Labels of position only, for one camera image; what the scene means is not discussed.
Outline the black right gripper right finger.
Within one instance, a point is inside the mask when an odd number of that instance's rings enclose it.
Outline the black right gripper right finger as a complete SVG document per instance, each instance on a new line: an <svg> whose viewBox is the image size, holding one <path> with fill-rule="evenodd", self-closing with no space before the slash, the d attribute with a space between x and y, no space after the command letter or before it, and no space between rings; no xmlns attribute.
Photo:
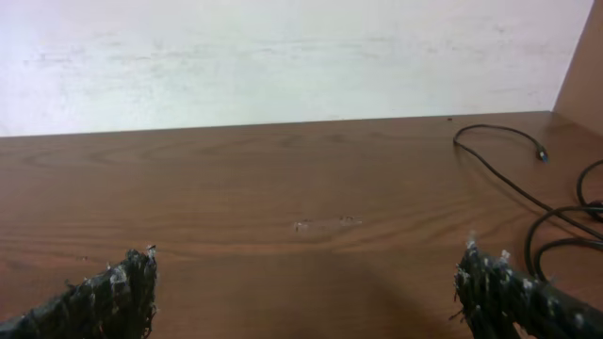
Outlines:
<svg viewBox="0 0 603 339"><path fill-rule="evenodd" d="M509 253L492 256L469 236L454 275L459 314L475 338L602 339L602 312L548 282L512 269Z"/></svg>

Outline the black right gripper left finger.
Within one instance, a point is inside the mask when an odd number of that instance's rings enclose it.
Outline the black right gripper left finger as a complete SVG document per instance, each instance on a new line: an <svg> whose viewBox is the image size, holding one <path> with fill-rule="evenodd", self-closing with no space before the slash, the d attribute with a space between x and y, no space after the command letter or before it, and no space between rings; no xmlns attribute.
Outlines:
<svg viewBox="0 0 603 339"><path fill-rule="evenodd" d="M1 323L3 339L142 339L156 314L156 246L128 250L105 271Z"/></svg>

